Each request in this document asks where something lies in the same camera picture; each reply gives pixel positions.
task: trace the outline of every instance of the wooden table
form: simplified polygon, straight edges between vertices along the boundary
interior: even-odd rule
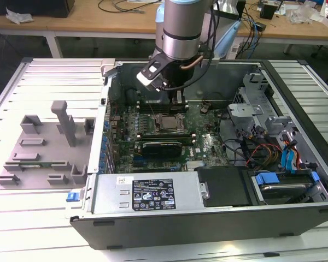
[[[107,13],[98,9],[99,0],[75,0],[69,17],[34,17],[34,22],[16,25],[0,16],[0,32],[16,35],[42,35],[46,37],[52,56],[62,57],[57,37],[102,37],[102,38],[155,38],[155,16],[157,4],[143,8],[145,14]],[[272,20],[261,19],[259,12],[249,9],[248,12],[257,22],[267,25],[261,42],[284,44],[328,45],[328,28],[322,23],[292,25],[285,16],[274,16]],[[133,8],[140,4],[123,3],[124,8]],[[105,0],[102,8],[115,10],[110,0]],[[244,24],[238,32],[233,46],[238,46],[249,35],[249,28]]]

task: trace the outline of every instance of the warning label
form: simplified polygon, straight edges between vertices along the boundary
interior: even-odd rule
[[[135,211],[176,209],[172,179],[133,180],[132,193]]]

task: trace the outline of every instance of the white sticker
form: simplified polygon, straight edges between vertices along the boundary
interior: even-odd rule
[[[116,184],[132,184],[133,176],[117,176]]]

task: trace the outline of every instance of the electronic device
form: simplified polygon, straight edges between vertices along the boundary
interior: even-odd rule
[[[274,2],[263,3],[261,6],[260,18],[271,20],[273,18],[274,12],[276,12],[278,6],[280,5]]]
[[[70,220],[92,248],[293,236],[328,221],[328,144],[270,62],[214,63],[174,105],[137,80],[145,63],[102,66]]]
[[[0,15],[6,8],[19,14],[67,17],[74,6],[74,0],[0,0]]]

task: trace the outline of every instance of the side panel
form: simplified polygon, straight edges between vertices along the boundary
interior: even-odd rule
[[[71,218],[94,249],[181,245],[300,235],[328,221],[328,208],[210,213],[116,219]]]

